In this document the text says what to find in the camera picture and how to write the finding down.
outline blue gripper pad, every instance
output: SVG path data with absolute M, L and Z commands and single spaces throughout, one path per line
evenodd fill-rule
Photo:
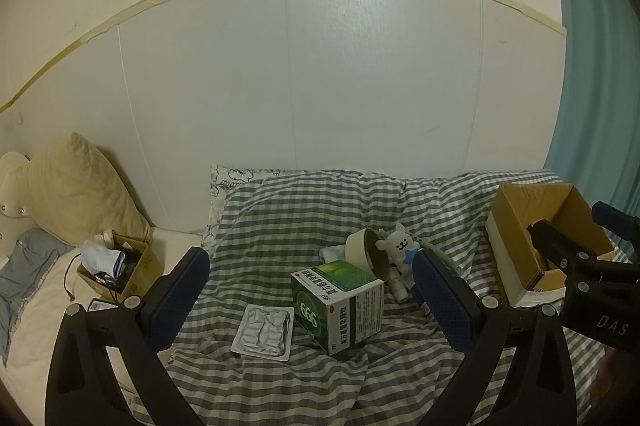
M 145 296 L 140 313 L 146 344 L 153 352 L 169 348 L 209 279 L 209 255 L 191 247 L 171 273 L 161 276 Z
M 415 285 L 449 345 L 468 356 L 484 321 L 479 298 L 428 249 L 415 255 L 412 271 Z
M 640 238 L 638 220 L 608 203 L 594 203 L 591 208 L 591 218 L 595 223 L 609 229 L 624 240 L 630 241 Z

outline white sheet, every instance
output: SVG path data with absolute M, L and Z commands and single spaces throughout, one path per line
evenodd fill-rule
M 183 255 L 201 237 L 164 229 L 152 228 L 153 250 L 164 265 L 164 272 L 171 271 Z M 42 286 L 29 301 L 22 313 L 20 324 L 14 332 L 6 367 L 0 363 L 0 379 L 13 396 L 33 426 L 44 426 L 44 402 L 47 375 L 53 347 L 65 309 L 70 304 L 63 288 L 65 270 L 79 249 L 68 252 L 54 264 Z M 76 302 L 86 308 L 98 295 L 76 274 L 80 258 L 73 261 L 66 277 L 66 286 L 76 296 Z M 121 385 L 132 387 L 122 359 L 111 349 L 111 362 Z

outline folded cloth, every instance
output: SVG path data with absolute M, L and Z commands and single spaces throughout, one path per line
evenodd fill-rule
M 0 359 L 5 366 L 12 334 L 27 301 L 54 262 L 71 249 L 44 229 L 29 229 L 18 237 L 14 252 L 0 271 Z
M 320 249 L 320 261 L 322 263 L 331 263 L 336 260 L 345 260 L 344 244 L 342 245 L 329 245 Z
M 123 251 L 107 249 L 100 243 L 85 240 L 80 253 L 82 266 L 94 276 L 104 272 L 111 281 L 120 277 L 125 257 Z

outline white towel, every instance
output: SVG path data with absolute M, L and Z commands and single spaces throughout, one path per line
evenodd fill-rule
M 104 272 L 116 280 L 122 271 L 124 252 L 107 249 L 105 246 L 91 240 L 85 240 L 80 248 L 82 266 L 94 276 Z

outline open cardboard box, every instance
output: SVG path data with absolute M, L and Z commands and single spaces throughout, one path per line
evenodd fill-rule
M 140 254 L 140 259 L 134 267 L 124 290 L 121 293 L 115 294 L 118 299 L 116 303 L 122 303 L 132 295 L 143 297 L 151 288 L 151 285 L 153 285 L 155 281 L 162 276 L 164 271 L 162 264 L 158 261 L 158 258 L 156 258 L 156 255 L 148 243 L 140 241 L 137 238 L 121 236 L 116 233 L 113 233 L 113 239 L 116 245 L 122 245 L 124 242 L 127 242 L 134 251 Z M 78 266 L 76 272 L 78 273 L 78 276 L 102 298 L 108 301 L 113 301 L 112 291 L 101 283 L 95 281 L 91 273 L 87 271 L 82 264 Z
M 502 184 L 486 222 L 497 275 L 512 307 L 564 297 L 564 273 L 533 247 L 527 228 L 548 219 L 560 231 L 611 259 L 613 245 L 591 219 L 591 208 L 572 184 Z

